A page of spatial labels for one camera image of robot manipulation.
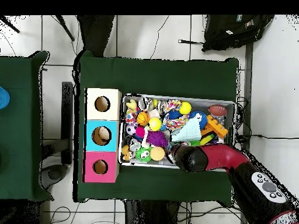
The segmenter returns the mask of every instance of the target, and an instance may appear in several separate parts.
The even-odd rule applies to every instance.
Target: purple plush toy
[[[167,147],[168,140],[162,131],[149,131],[147,135],[147,142],[156,147]]]

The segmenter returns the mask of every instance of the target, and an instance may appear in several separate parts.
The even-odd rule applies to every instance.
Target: blue plush toy
[[[193,111],[190,113],[189,119],[197,117],[199,121],[199,127],[202,130],[208,123],[207,116],[202,111]]]

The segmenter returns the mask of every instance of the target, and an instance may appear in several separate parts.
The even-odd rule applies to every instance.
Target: cyan box
[[[119,121],[87,120],[86,125],[86,151],[115,152],[119,140]],[[110,132],[110,141],[105,145],[98,145],[92,140],[92,133],[97,127],[106,127]]]

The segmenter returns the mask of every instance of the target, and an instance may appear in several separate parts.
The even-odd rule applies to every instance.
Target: black backpack
[[[262,38],[274,15],[208,15],[202,51],[239,48]]]

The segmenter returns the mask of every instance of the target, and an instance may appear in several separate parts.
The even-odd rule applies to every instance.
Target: stacked boxes
[[[119,173],[117,150],[121,93],[117,89],[87,88],[86,143],[83,182],[114,183]]]

